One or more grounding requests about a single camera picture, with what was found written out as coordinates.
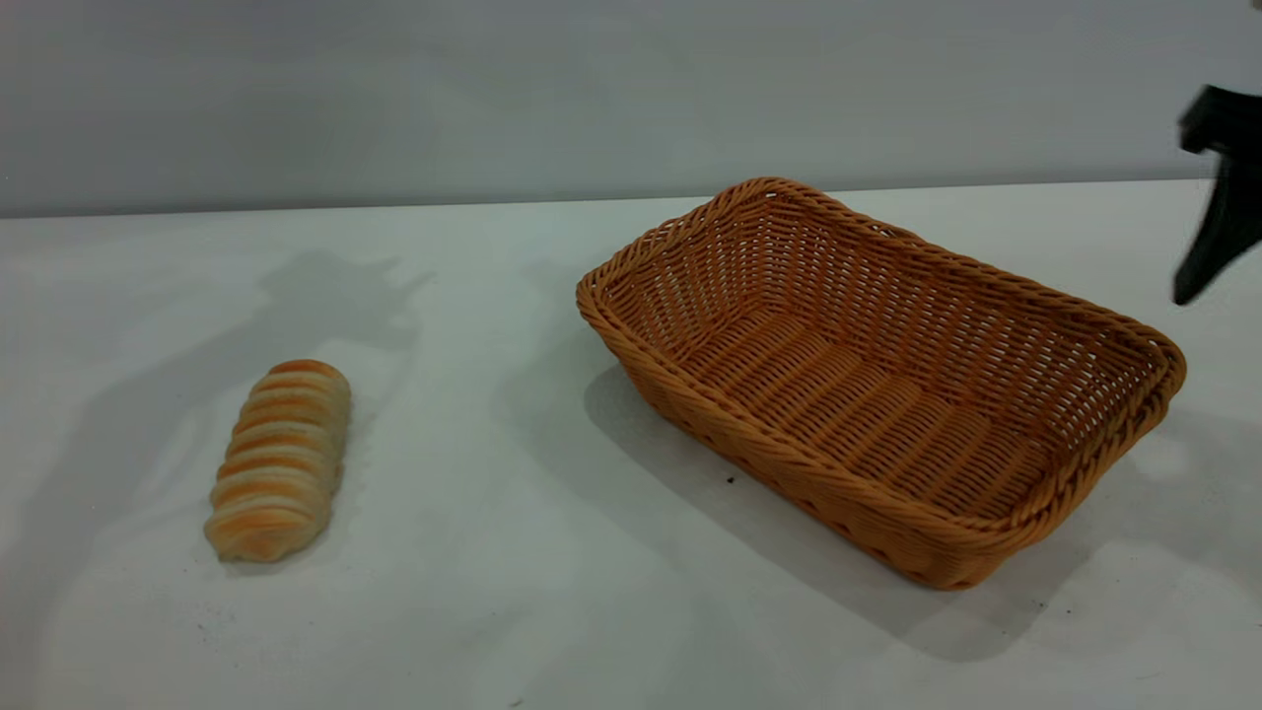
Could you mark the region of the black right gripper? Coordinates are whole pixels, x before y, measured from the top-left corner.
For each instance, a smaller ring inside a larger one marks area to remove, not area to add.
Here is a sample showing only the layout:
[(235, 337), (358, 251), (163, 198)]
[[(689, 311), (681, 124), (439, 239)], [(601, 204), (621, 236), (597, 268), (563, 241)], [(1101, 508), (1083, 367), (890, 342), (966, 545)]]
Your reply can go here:
[(1261, 95), (1205, 84), (1179, 119), (1179, 148), (1222, 154), (1200, 226), (1172, 274), (1172, 303), (1189, 306), (1261, 242)]

